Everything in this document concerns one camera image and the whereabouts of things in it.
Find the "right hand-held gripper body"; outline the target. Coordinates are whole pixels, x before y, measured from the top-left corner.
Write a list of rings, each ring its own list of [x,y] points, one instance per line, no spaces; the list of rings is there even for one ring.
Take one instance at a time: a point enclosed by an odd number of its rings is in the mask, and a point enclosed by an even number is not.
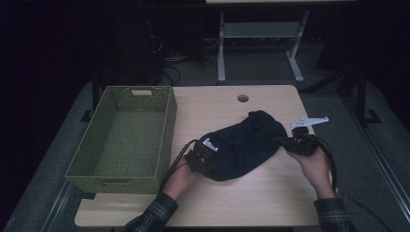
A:
[[[293,154],[310,157],[316,149],[321,146],[321,142],[318,137],[309,133],[308,126],[314,126],[328,121],[328,117],[299,118],[290,124],[292,136],[289,138],[292,139],[292,143],[283,148]]]

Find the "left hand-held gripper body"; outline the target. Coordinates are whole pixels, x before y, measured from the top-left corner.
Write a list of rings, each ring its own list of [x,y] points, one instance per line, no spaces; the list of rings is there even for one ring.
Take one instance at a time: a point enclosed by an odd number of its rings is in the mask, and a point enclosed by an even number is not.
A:
[[[209,138],[196,141],[192,150],[185,155],[185,160],[192,172],[207,175],[217,169],[210,158],[218,151]]]

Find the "dark navy garment white print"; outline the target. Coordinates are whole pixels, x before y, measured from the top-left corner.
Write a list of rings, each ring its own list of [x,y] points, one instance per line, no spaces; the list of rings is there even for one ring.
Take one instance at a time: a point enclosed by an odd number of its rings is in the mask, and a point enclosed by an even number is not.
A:
[[[218,149],[205,159],[212,166],[205,176],[218,182],[242,177],[273,156],[276,140],[286,137],[284,126],[270,114],[251,111],[242,122],[201,137]]]

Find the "green woven basket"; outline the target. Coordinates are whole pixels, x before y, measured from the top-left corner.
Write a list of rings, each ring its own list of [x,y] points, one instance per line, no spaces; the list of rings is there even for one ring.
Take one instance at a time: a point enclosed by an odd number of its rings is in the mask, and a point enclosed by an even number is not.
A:
[[[170,165],[176,114],[169,86],[106,87],[66,178],[94,193],[157,193]]]

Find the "black metal frame post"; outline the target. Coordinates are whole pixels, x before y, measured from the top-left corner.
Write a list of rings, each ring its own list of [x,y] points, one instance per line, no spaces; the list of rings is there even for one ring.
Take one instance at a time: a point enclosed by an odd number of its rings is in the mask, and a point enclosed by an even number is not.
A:
[[[368,124],[381,124],[382,121],[373,109],[366,109],[366,74],[363,69],[358,69],[356,118],[366,127]]]
[[[92,108],[87,109],[81,118],[81,122],[90,122],[94,113],[97,109],[97,106],[100,102],[101,89],[99,85],[99,75],[97,70],[93,70],[91,78],[91,90],[92,90]]]

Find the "metal floor rail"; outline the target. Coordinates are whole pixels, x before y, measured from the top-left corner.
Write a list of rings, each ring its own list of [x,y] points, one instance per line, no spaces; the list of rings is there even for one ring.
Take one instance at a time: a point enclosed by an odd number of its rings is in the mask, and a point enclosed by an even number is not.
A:
[[[55,198],[51,210],[49,211],[44,221],[41,232],[56,231],[57,225],[59,224],[63,216],[63,213],[70,201],[72,194],[73,184],[70,181],[66,180]]]
[[[410,224],[410,196],[405,192],[405,189],[403,188],[401,182],[386,160],[384,153],[378,146],[376,140],[373,138],[371,132],[368,130],[367,124],[362,123],[358,119],[354,104],[346,98],[343,98],[341,101],[344,107],[349,112],[349,115],[352,118],[352,121],[354,122],[356,128],[359,130],[360,134],[365,140],[367,147],[371,151],[376,166],[380,170],[386,185],[388,186],[395,199],[395,202],[397,203],[399,209],[402,211],[407,222]]]

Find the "white metal table frame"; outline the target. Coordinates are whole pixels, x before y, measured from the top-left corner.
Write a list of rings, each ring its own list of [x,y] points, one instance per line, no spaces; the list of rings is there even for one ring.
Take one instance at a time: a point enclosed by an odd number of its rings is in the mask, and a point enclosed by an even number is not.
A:
[[[305,32],[309,11],[304,11],[299,21],[284,22],[226,22],[220,13],[218,83],[226,81],[224,62],[225,39],[293,39],[294,44],[285,52],[288,64],[297,83],[304,77],[296,60],[299,45]]]

